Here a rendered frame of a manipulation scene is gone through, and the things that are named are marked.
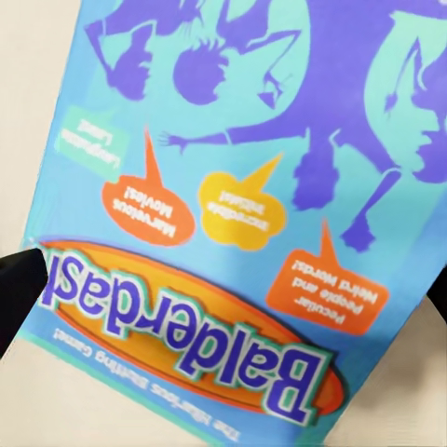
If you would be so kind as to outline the board game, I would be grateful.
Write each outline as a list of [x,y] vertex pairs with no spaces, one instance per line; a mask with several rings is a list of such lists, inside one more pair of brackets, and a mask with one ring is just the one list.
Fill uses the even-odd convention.
[[447,265],[447,0],[82,0],[18,336],[210,447],[319,447]]

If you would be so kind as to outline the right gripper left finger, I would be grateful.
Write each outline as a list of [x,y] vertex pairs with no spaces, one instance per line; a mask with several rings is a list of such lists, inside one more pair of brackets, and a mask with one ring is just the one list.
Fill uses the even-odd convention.
[[0,360],[47,283],[39,248],[0,258]]

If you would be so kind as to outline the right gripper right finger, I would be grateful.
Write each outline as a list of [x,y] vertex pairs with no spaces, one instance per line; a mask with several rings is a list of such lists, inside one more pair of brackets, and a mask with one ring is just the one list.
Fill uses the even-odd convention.
[[447,322],[447,265],[445,265],[444,269],[427,292],[427,295]]

